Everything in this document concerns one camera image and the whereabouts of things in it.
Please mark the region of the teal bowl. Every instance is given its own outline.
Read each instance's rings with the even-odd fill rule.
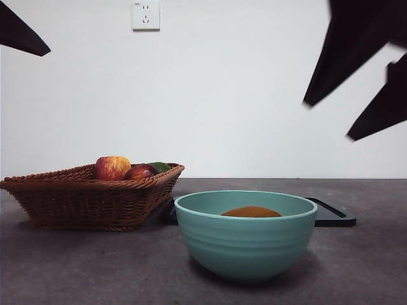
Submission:
[[[307,249],[317,205],[265,191],[207,191],[175,200],[179,228],[193,258],[233,281],[257,283],[291,267]],[[234,208],[257,206],[281,217],[230,217]]]

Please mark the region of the wicker basket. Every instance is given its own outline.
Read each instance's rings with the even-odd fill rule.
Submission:
[[[172,196],[182,165],[141,180],[94,180],[94,164],[5,178],[7,190],[39,229],[132,231]]]

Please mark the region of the wall socket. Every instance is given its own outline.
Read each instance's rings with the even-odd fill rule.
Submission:
[[[160,30],[160,3],[154,0],[138,1],[132,5],[133,32]]]

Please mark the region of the gray countertop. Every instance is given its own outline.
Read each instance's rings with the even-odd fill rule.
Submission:
[[[179,179],[174,196],[254,189],[316,197],[354,227],[317,227],[307,252],[260,285],[199,266],[156,210],[129,233],[40,231],[1,198],[1,304],[407,304],[407,180]]]

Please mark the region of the white wall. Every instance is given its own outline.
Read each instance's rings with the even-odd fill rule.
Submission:
[[[345,137],[403,50],[301,104],[326,0],[162,0],[158,33],[131,31],[130,0],[4,2],[52,52],[2,47],[2,178],[106,155],[182,177],[407,177],[407,123]]]

